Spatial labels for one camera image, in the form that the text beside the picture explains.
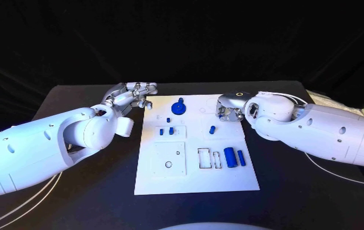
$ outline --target blue object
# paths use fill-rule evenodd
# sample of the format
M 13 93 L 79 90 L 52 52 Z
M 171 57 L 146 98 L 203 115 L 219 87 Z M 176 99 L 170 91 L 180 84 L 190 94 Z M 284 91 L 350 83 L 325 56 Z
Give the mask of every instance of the blue object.
M 216 129 L 216 127 L 212 126 L 212 128 L 210 128 L 210 134 L 215 134 L 215 129 Z
M 243 152 L 242 152 L 242 150 L 238 150 L 238 156 L 239 156 L 239 159 L 241 159 L 241 164 L 242 164 L 242 166 L 245 166 L 246 163 L 245 163 L 245 157 L 243 157 Z
M 179 102 L 173 104 L 173 113 L 182 115 L 186 112 L 184 99 L 180 97 Z
M 228 163 L 228 168 L 235 168 L 238 167 L 238 161 L 236 161 L 236 157 L 235 157 L 235 151 L 232 147 L 228 147 L 223 150 L 223 153 L 226 155 L 226 163 Z

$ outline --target table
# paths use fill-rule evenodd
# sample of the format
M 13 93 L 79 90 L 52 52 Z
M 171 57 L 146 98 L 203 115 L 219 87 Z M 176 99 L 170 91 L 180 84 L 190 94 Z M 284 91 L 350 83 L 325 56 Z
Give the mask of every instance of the table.
M 95 105 L 111 86 L 56 86 L 35 119 Z M 160 95 L 220 94 L 230 90 L 282 92 L 312 103 L 297 81 L 159 85 Z M 364 185 L 324 172 L 305 154 L 282 142 L 261 138 L 246 121 L 242 124 L 261 191 L 134 196 L 143 116 L 144 110 L 133 109 L 131 137 L 115 136 L 111 145 L 64 172 L 42 204 L 5 229 L 160 229 L 194 222 L 245 223 L 272 229 L 363 229 Z M 314 160 L 364 181 L 357 166 Z M 0 196 L 0 215 L 43 185 Z

